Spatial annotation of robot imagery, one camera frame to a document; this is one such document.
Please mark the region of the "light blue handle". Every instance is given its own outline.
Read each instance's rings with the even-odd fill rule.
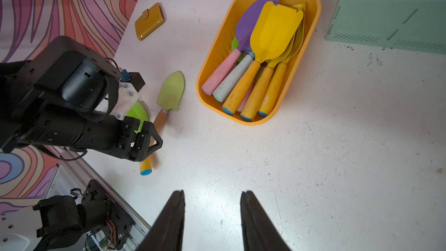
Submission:
[[[231,93],[232,89],[236,86],[237,82],[248,69],[249,65],[251,65],[255,55],[252,51],[248,51],[248,53],[249,54],[247,54],[242,61],[237,64],[237,66],[229,73],[229,75],[226,76],[226,78],[212,93],[217,101],[223,102],[226,100],[229,93]]]

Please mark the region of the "yellow cylinder handle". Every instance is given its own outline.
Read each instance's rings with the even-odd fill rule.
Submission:
[[[280,87],[282,86],[283,77],[286,71],[286,63],[281,62],[276,66],[276,71],[269,82],[266,89],[265,97],[257,112],[261,117],[266,117],[271,113],[276,104],[277,96],[279,95]]]
[[[240,113],[240,117],[244,121],[251,122],[254,120],[254,117],[259,110],[260,104],[262,103],[263,97],[265,96],[266,88],[268,87],[268,83],[271,80],[273,72],[274,69],[270,66],[266,66],[263,70],[260,79],[254,86],[253,91],[251,92],[251,95],[249,96],[248,101],[245,104],[245,107]]]
[[[259,71],[259,68],[260,63],[257,60],[254,60],[251,65],[249,65],[245,74],[243,74],[242,78],[238,81],[234,89],[231,91],[231,94],[229,94],[225,103],[223,104],[223,111],[225,113],[232,115],[236,112],[240,103],[242,103],[246,92],[248,92],[249,86],[253,82],[257,71]]]

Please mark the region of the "green plastic piece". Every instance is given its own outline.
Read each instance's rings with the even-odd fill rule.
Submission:
[[[234,38],[232,39],[231,49],[234,50],[234,49],[235,49],[236,47],[238,47],[238,46],[239,46],[239,42],[237,41],[237,38],[234,37]],[[237,59],[237,62],[240,63],[240,62],[242,61],[243,58],[245,58],[245,54],[244,54],[244,53],[242,53],[242,54],[240,55],[240,57]]]
[[[339,0],[326,40],[446,54],[446,0]]]
[[[127,116],[140,120],[140,126],[138,130],[135,131],[135,133],[141,132],[142,124],[144,123],[144,121],[148,121],[148,116],[144,107],[138,102],[136,102],[133,107],[131,107],[131,109],[127,112]]]
[[[163,82],[161,91],[158,94],[157,104],[169,111],[176,109],[180,103],[184,91],[184,77],[180,71],[170,74]]]

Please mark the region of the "blue object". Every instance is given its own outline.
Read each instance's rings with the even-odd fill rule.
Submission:
[[[240,115],[240,117],[241,117],[244,121],[246,121],[246,122],[253,122],[252,120],[250,120],[249,118],[247,118],[247,117],[244,116],[244,115]]]
[[[228,109],[223,108],[223,111],[224,111],[225,113],[227,113],[227,114],[231,114],[231,115],[233,115],[233,113],[231,113]]]
[[[261,111],[258,111],[257,113],[263,118],[268,116],[267,114],[265,114],[264,112],[261,112]]]
[[[142,172],[141,172],[141,175],[142,176],[147,176],[147,175],[149,175],[149,174],[151,174],[152,173],[152,170],[143,170]]]
[[[121,79],[122,81],[130,81],[130,74],[127,72],[126,69],[121,72]]]

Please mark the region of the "table surface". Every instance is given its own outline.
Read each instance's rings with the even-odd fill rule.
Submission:
[[[166,22],[143,41],[134,22],[160,2]],[[200,68],[232,0],[138,0],[115,55],[150,88],[186,88],[161,132],[153,173],[88,152],[86,161],[150,224],[186,195],[183,250],[242,250],[240,195],[252,190],[292,250],[444,250],[446,56],[324,39],[322,13],[277,114],[246,127],[197,98]]]

